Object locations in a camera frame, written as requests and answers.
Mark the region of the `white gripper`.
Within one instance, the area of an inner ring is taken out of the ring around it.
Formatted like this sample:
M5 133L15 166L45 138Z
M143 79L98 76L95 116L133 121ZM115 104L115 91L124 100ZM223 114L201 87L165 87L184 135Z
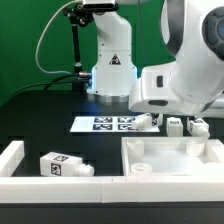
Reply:
M224 94L209 105L178 96L170 85L174 63L148 66L129 94L129 110L154 114L224 118Z

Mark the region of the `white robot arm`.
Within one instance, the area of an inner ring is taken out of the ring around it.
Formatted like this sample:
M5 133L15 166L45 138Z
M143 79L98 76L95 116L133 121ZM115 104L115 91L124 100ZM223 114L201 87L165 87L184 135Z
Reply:
M98 60L88 96L133 112L224 118L224 0L165 0L163 41L174 60L132 63L129 22L116 8L133 0L81 0L97 27Z

